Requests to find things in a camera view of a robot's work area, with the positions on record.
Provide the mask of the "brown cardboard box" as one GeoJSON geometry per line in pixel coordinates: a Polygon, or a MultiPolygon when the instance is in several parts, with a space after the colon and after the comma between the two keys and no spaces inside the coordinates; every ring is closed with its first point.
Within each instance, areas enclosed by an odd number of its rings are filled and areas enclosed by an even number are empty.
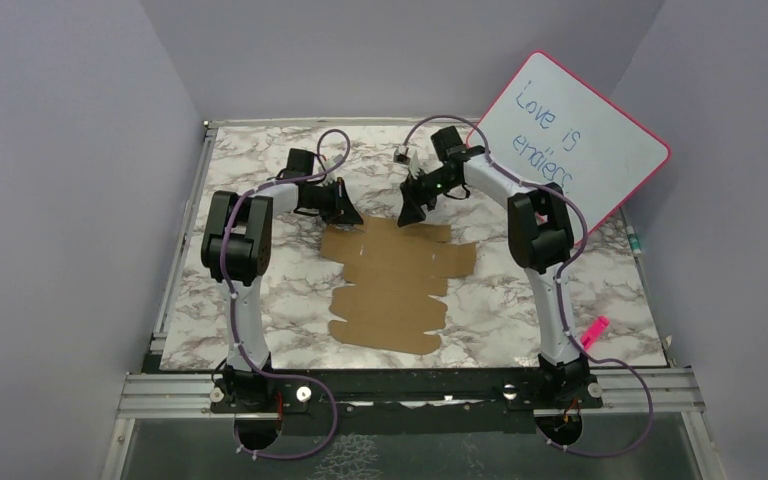
{"type": "Polygon", "coordinates": [[[441,346],[448,281],[474,273],[477,244],[455,243],[449,225],[397,225],[366,216],[353,229],[328,226],[320,254],[343,266],[328,324],[337,341],[427,355],[441,346]]]}

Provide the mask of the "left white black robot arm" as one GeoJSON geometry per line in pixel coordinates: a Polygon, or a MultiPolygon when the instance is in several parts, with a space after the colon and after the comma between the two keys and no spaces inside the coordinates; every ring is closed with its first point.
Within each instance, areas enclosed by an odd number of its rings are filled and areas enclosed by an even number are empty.
{"type": "Polygon", "coordinates": [[[266,408],[274,397],[271,353],[262,322],[262,280],[272,256],[275,216],[318,217],[338,226],[357,226],[363,218],[353,206],[343,179],[334,176],[347,156],[324,161],[303,149],[290,150],[286,166],[273,178],[244,193],[213,194],[200,258],[213,280],[227,291],[228,350],[221,387],[226,398],[250,410],[266,408]]]}

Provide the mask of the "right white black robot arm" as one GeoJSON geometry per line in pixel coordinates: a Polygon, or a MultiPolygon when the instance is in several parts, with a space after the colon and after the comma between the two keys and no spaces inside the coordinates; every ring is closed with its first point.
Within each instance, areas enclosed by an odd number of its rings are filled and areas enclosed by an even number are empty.
{"type": "Polygon", "coordinates": [[[516,175],[492,159],[483,146],[467,146],[455,127],[432,136],[440,167],[426,172],[414,149],[399,145],[394,160],[407,166],[400,184],[400,227],[421,223],[440,196],[456,187],[484,193],[504,208],[507,241],[514,262],[523,268],[533,293],[540,331],[537,380],[539,398],[560,407],[585,386],[589,364],[568,316],[572,312],[564,286],[575,235],[566,198],[555,183],[539,185],[516,175]]]}

